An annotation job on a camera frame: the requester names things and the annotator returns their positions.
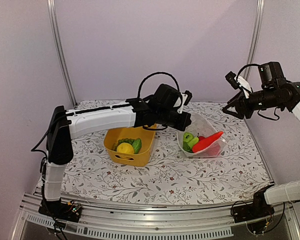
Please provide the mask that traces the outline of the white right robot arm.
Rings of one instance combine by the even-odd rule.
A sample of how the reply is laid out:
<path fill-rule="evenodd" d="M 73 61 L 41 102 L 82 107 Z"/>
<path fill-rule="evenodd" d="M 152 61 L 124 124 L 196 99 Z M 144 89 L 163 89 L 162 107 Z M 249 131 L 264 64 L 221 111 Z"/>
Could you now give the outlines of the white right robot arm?
<path fill-rule="evenodd" d="M 241 76 L 243 70 L 253 66 L 258 69 L 260 90 L 252 90 L 247 80 Z M 250 63 L 243 66 L 238 73 L 228 72 L 225 79 L 233 89 L 239 90 L 239 93 L 222 108 L 223 113 L 247 120 L 253 113 L 260 115 L 265 110 L 287 111 L 295 117 L 300 126 L 300 81 L 293 82 L 286 79 L 279 62 Z M 297 137 L 300 137 L 300 130 L 293 139 Z M 265 187 L 257 191 L 253 198 L 256 201 L 248 208 L 252 218 L 259 218 L 270 205 L 300 202 L 300 176 L 291 177 L 286 183 Z"/>

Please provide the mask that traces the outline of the green toy grape bunch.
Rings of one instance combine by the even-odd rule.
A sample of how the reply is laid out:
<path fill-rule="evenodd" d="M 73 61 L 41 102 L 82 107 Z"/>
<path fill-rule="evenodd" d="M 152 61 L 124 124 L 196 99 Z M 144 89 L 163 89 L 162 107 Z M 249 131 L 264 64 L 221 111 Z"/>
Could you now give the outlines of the green toy grape bunch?
<path fill-rule="evenodd" d="M 115 142 L 113 145 L 112 145 L 112 150 L 113 151 L 116 151 L 117 150 L 117 147 L 122 144 L 122 143 L 128 143 L 130 145 L 133 145 L 135 139 L 133 138 L 123 138 L 123 139 L 119 139 L 117 142 Z"/>

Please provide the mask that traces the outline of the red toy chili pepper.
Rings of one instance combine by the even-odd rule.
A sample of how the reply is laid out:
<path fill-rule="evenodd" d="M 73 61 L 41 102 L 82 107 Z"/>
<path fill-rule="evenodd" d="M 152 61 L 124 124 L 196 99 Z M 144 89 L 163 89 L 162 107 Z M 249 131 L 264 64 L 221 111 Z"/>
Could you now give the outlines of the red toy chili pepper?
<path fill-rule="evenodd" d="M 197 153 L 207 149 L 209 146 L 214 144 L 219 138 L 224 134 L 223 131 L 216 132 L 203 140 L 199 140 L 197 144 L 195 144 L 192 148 L 193 153 Z"/>

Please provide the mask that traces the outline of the green toy pear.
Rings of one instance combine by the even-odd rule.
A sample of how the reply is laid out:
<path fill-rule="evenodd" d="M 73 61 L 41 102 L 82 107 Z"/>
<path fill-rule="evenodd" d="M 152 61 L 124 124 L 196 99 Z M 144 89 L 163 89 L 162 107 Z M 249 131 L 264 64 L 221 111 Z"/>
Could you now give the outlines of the green toy pear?
<path fill-rule="evenodd" d="M 193 146 L 199 142 L 198 137 L 193 137 L 189 141 L 183 142 L 183 150 L 185 150 L 187 153 L 193 153 Z"/>

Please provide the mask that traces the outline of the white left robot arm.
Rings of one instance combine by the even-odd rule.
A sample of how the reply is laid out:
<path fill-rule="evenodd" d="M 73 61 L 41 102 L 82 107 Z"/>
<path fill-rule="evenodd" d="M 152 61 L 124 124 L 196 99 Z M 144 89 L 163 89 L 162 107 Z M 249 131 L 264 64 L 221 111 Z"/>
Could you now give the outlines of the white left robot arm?
<path fill-rule="evenodd" d="M 188 90 L 181 93 L 167 84 L 161 84 L 154 94 L 130 98 L 117 105 L 107 105 L 85 110 L 54 109 L 45 134 L 47 163 L 43 176 L 45 209 L 53 216 L 64 213 L 61 186 L 67 164 L 73 159 L 72 140 L 93 132 L 138 128 L 153 130 L 154 125 L 184 131 L 191 124 L 191 115 L 183 111 L 192 98 Z"/>

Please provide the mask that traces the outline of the clear zip top bag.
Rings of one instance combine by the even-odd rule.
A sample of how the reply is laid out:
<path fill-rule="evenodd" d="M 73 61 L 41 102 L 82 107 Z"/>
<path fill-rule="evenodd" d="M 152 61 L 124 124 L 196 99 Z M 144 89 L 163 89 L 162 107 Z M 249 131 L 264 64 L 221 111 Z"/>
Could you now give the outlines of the clear zip top bag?
<path fill-rule="evenodd" d="M 217 157 L 227 145 L 224 131 L 217 131 L 203 116 L 193 113 L 191 124 L 177 132 L 177 143 L 188 158 Z"/>

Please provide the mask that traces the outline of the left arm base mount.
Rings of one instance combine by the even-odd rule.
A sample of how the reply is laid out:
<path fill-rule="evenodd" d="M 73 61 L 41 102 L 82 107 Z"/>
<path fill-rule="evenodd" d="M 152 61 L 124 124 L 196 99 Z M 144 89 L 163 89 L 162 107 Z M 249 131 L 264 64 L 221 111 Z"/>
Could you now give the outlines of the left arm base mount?
<path fill-rule="evenodd" d="M 82 214 L 82 205 L 73 200 L 64 203 L 61 199 L 47 201 L 42 199 L 38 213 L 57 220 L 65 220 L 78 223 Z"/>

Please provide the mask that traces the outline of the yellow toy lemon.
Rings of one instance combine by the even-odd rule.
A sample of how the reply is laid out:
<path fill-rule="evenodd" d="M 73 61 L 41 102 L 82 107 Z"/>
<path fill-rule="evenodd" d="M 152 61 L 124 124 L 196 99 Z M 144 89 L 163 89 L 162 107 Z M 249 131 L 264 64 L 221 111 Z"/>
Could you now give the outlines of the yellow toy lemon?
<path fill-rule="evenodd" d="M 133 148 L 133 146 L 127 142 L 122 142 L 121 144 L 119 144 L 116 148 L 116 151 L 118 153 L 122 153 L 122 154 L 134 154 L 135 153 L 135 149 Z"/>

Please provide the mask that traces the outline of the green toy apple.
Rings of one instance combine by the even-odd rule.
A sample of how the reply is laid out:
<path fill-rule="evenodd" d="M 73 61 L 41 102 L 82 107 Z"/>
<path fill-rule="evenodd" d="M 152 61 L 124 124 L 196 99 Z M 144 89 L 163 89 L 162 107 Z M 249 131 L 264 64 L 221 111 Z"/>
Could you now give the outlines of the green toy apple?
<path fill-rule="evenodd" d="M 185 132 L 183 134 L 183 142 L 184 143 L 190 142 L 193 138 L 194 138 L 194 135 L 192 133 L 190 133 L 190 132 Z"/>

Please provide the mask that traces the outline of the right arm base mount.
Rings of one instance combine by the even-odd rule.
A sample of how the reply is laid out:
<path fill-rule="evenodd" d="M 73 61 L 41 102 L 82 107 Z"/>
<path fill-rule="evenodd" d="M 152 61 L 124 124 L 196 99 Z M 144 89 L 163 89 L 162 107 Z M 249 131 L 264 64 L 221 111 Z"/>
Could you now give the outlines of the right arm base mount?
<path fill-rule="evenodd" d="M 263 220 L 261 223 L 249 223 L 248 230 L 255 235 L 264 234 L 274 217 L 274 207 L 267 204 L 264 193 L 273 185 L 266 186 L 253 194 L 252 203 L 246 203 L 242 200 L 236 201 L 230 209 L 230 214 L 235 223 L 241 223 L 259 218 L 270 217 L 269 220 Z"/>

